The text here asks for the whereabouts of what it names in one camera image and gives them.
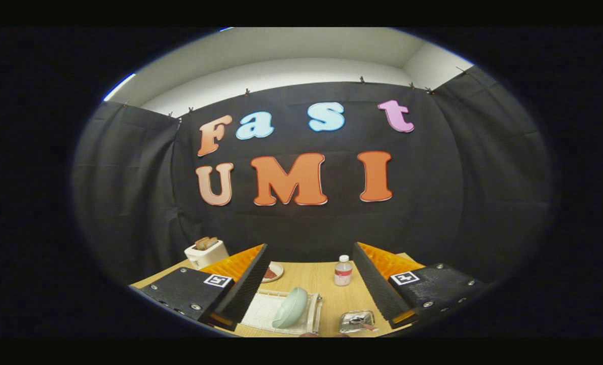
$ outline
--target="white tray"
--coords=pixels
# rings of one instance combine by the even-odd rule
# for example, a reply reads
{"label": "white tray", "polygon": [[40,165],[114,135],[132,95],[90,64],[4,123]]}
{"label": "white tray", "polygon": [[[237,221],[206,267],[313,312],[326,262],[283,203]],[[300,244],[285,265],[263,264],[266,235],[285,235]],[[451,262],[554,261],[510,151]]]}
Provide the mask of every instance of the white tray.
{"label": "white tray", "polygon": [[317,333],[320,330],[320,312],[322,309],[322,297],[320,294],[309,293],[306,310],[299,320],[288,328],[274,328],[272,321],[281,307],[281,303],[289,293],[285,291],[273,291],[259,289],[250,303],[248,311],[245,312],[242,325],[250,326],[259,330],[274,333],[285,333],[287,335],[303,335],[304,333]]}

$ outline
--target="orange soft pad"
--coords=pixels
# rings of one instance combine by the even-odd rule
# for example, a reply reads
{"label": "orange soft pad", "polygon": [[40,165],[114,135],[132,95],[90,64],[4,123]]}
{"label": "orange soft pad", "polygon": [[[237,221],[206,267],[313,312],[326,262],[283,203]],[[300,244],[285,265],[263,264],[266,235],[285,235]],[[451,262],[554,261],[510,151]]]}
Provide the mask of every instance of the orange soft pad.
{"label": "orange soft pad", "polygon": [[425,265],[419,264],[414,260],[399,257],[380,248],[360,242],[358,242],[358,244],[385,280],[389,280],[391,275],[396,275],[397,273],[411,272],[412,270],[425,267]]}
{"label": "orange soft pad", "polygon": [[229,276],[234,279],[234,283],[239,282],[239,279],[241,279],[261,248],[263,248],[263,245],[239,252],[227,259],[218,261],[218,263],[202,268],[200,272]]}

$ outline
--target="white wall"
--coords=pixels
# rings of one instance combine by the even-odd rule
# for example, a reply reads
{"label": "white wall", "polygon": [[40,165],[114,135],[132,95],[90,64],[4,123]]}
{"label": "white wall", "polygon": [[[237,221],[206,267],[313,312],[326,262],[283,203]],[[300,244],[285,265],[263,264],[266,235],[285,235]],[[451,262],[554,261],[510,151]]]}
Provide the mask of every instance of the white wall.
{"label": "white wall", "polygon": [[415,87],[434,90],[461,74],[461,69],[467,70],[472,66],[468,60],[426,42],[407,61],[403,70],[412,77]]}
{"label": "white wall", "polygon": [[333,58],[294,58],[242,65],[215,72],[172,88],[142,105],[156,113],[181,116],[221,100],[288,85],[340,81],[409,86],[412,79],[402,69],[369,62]]}

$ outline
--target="orange letter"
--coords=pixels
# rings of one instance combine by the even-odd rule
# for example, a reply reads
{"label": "orange letter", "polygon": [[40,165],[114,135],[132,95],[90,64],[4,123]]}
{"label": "orange letter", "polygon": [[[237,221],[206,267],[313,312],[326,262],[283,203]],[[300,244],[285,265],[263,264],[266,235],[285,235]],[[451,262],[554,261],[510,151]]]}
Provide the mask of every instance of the orange letter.
{"label": "orange letter", "polygon": [[214,142],[214,137],[220,141],[223,135],[225,135],[225,126],[222,124],[230,124],[231,122],[231,116],[224,116],[200,127],[200,131],[202,131],[202,138],[200,141],[198,157],[202,157],[218,149],[218,144]]}
{"label": "orange letter", "polygon": [[257,185],[259,196],[254,199],[256,205],[274,205],[277,202],[270,194],[270,187],[277,193],[281,203],[288,204],[292,193],[299,185],[299,194],[295,203],[299,205],[322,205],[329,199],[322,194],[320,180],[320,165],[324,155],[319,153],[304,153],[295,160],[286,174],[274,157],[257,157],[251,165],[257,169]]}
{"label": "orange letter", "polygon": [[230,180],[230,171],[234,168],[233,164],[225,163],[216,166],[216,171],[220,174],[220,195],[211,192],[211,181],[209,174],[211,166],[201,166],[196,169],[198,176],[198,185],[200,186],[200,196],[205,199],[209,205],[225,205],[232,200],[232,180]]}
{"label": "orange letter", "polygon": [[385,201],[392,197],[392,192],[387,189],[387,161],[392,155],[387,152],[363,152],[358,159],[364,164],[364,192],[360,200]]}

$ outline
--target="wooden table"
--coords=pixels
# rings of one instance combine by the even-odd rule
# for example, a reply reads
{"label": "wooden table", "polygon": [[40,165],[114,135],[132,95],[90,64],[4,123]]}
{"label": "wooden table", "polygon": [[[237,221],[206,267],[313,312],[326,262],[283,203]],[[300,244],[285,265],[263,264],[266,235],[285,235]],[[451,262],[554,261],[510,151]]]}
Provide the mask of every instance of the wooden table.
{"label": "wooden table", "polygon": [[[412,260],[407,254],[400,253],[398,256]],[[263,282],[259,289],[275,290],[275,291],[292,291],[299,286],[305,289],[308,293],[319,293],[322,297],[322,312],[320,317],[321,337],[336,337],[339,335],[340,317],[344,312],[353,310],[371,310],[375,319],[375,326],[380,330],[372,332],[369,330],[359,331],[348,334],[350,337],[378,337],[394,331],[400,331],[406,326],[395,328],[389,326],[389,322],[385,321],[383,315],[373,302],[373,298],[369,294],[358,268],[353,261],[353,274],[351,283],[347,286],[337,286],[333,282],[334,263],[281,263],[283,266],[283,275],[278,280],[271,282]],[[155,280],[160,279],[174,270],[181,267],[193,268],[189,260],[182,261],[160,273],[147,277],[144,280],[132,284],[135,288],[143,288],[151,284]],[[282,333],[273,333],[270,331],[257,330],[250,326],[238,324],[234,332],[216,327],[219,330],[232,333],[241,337],[296,337]]]}

